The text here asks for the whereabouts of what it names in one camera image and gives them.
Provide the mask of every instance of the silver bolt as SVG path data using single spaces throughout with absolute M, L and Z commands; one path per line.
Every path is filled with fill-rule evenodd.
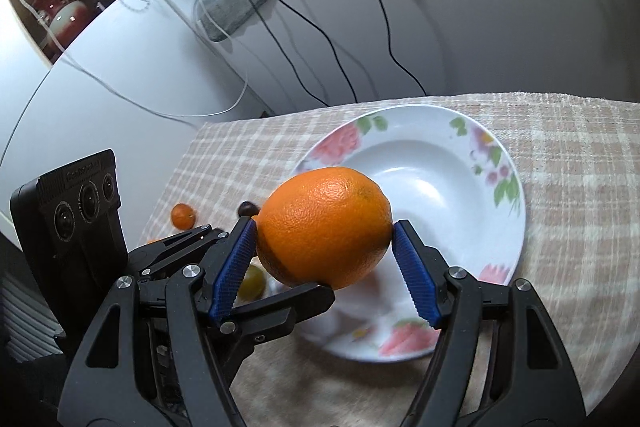
M 220 333 L 223 335 L 229 335 L 234 331 L 236 331 L 236 324 L 231 321 L 223 322 L 220 325 Z
M 453 279 L 464 279 L 466 277 L 466 270 L 460 266 L 452 266 L 449 268 L 449 275 L 452 276 Z
M 526 279 L 516 279 L 516 288 L 521 292 L 528 292 L 531 289 L 531 283 Z
M 197 264 L 188 264 L 182 268 L 182 275 L 185 277 L 196 277 L 200 273 L 200 266 Z
M 128 275 L 123 275 L 122 277 L 118 277 L 116 279 L 116 287 L 119 289 L 128 288 L 131 286 L 133 279 Z

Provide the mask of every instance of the plate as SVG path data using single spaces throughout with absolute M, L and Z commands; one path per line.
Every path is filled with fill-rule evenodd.
M 511 280 L 524 242 L 522 184 L 506 149 L 472 118 L 434 105 L 377 110 L 328 134 L 293 174 L 335 165 L 375 181 L 394 222 L 408 219 L 450 266 L 487 282 Z M 329 311 L 296 331 L 338 357 L 363 362 L 421 357 L 438 338 L 418 317 L 390 248 L 367 277 L 336 291 Z

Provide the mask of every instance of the red and white vase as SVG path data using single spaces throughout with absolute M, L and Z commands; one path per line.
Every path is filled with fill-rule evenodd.
M 33 7 L 65 49 L 91 22 L 91 13 L 81 1 L 34 0 Z M 52 52 L 58 50 L 50 35 L 47 47 Z

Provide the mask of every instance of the checkered cloth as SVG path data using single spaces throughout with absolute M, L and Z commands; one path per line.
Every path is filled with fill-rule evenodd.
M 468 94 L 318 109 L 206 124 L 175 170 L 142 235 L 176 232 L 179 201 L 199 223 L 231 229 L 243 200 L 260 204 L 311 146 L 376 108 L 429 103 L 484 124 L 510 152 L 527 202 L 518 274 L 531 280 L 574 364 L 591 410 L 640 341 L 640 106 L 562 94 Z M 484 331 L 464 411 L 477 407 L 487 367 Z M 249 426 L 397 426 L 429 358 L 339 360 L 295 335 L 258 346 L 232 394 Z

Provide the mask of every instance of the camera lens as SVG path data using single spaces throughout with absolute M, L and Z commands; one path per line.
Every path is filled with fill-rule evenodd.
M 53 224 L 56 227 L 58 237 L 63 241 L 68 241 L 74 233 L 75 222 L 74 213 L 68 203 L 62 201 L 56 207 Z
M 98 215 L 98 192 L 92 183 L 83 185 L 80 189 L 80 210 L 87 221 Z
M 107 201 L 113 198 L 113 179 L 110 174 L 107 174 L 102 181 L 102 193 Z

